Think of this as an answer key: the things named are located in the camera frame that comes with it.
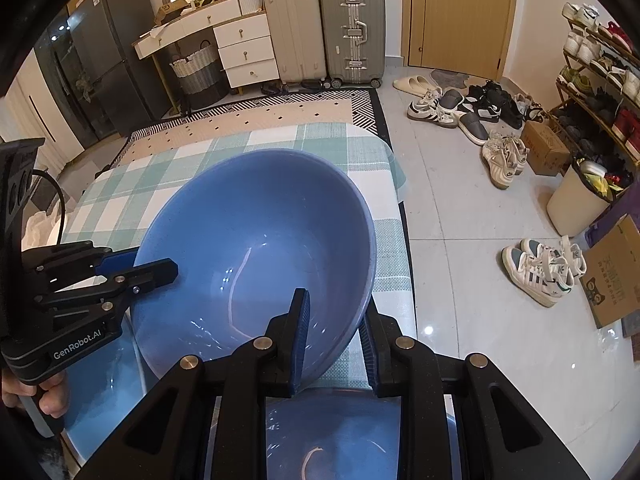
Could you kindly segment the left hand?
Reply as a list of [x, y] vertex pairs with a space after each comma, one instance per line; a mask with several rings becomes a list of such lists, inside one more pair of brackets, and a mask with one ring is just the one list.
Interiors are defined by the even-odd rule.
[[60, 418], [70, 405], [70, 388], [66, 371], [55, 374], [39, 386], [23, 384], [8, 368], [1, 373], [2, 402], [7, 408], [21, 408], [21, 397], [40, 396], [39, 407], [44, 414]]

